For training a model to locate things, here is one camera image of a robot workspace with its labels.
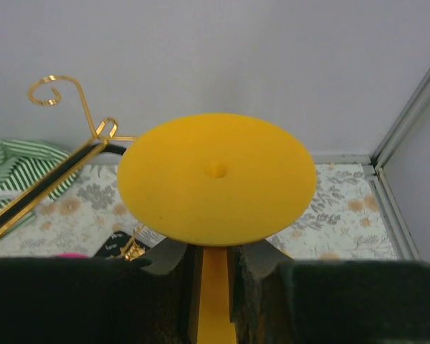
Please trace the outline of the gold wine glass rack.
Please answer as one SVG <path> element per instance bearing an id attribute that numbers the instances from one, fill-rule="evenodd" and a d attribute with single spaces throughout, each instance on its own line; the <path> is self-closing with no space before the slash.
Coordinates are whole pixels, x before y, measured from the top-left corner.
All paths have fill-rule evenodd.
<path id="1" fill-rule="evenodd" d="M 135 136 L 118 135 L 118 121 L 112 117 L 106 117 L 98 126 L 95 126 L 82 86 L 74 77 L 68 75 L 48 75 L 43 77 L 28 89 L 27 96 L 29 100 L 41 106 L 59 104 L 62 97 L 56 87 L 51 88 L 54 97 L 48 100 L 40 100 L 34 96 L 34 92 L 38 87 L 56 81 L 68 81 L 75 85 L 90 129 L 90 137 L 59 165 L 0 210 L 0 239 L 4 238 L 11 231 L 11 228 L 22 220 L 24 215 L 39 205 L 45 196 L 48 196 L 56 187 L 78 172 L 90 160 L 102 153 L 122 155 L 125 152 L 125 148 L 117 143 L 133 142 L 137 139 Z"/>

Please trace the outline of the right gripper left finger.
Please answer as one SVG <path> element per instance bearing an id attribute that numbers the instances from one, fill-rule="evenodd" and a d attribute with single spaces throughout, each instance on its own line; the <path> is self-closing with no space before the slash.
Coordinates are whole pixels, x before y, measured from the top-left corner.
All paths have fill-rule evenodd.
<path id="1" fill-rule="evenodd" d="M 171 239 L 130 262 L 0 259 L 0 343 L 192 343 L 196 268 Z"/>

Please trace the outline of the pink plastic wine glass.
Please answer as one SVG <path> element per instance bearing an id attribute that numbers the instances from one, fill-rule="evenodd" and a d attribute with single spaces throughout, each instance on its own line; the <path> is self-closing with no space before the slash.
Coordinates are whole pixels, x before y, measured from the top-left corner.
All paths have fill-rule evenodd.
<path id="1" fill-rule="evenodd" d="M 55 258 L 63 258 L 63 259 L 88 259 L 89 258 L 85 254 L 79 254 L 79 253 L 74 253 L 74 252 L 58 254 L 58 255 L 55 255 L 54 257 Z"/>

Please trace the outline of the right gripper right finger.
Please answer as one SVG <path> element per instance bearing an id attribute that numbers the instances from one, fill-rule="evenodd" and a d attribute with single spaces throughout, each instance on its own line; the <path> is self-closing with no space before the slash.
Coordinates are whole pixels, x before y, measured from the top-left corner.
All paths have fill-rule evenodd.
<path id="1" fill-rule="evenodd" d="M 295 260 L 269 242 L 227 251 L 239 343 L 430 343 L 430 264 Z"/>

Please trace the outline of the orange wine glass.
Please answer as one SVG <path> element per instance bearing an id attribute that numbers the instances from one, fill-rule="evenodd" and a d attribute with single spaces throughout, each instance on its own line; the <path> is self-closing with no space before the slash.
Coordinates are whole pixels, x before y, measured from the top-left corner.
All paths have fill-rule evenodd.
<path id="1" fill-rule="evenodd" d="M 227 249 L 286 229 L 309 206 L 315 164 L 281 127 L 236 114 L 190 115 L 137 138 L 118 166 L 130 213 L 203 248 L 197 340 L 234 343 Z"/>

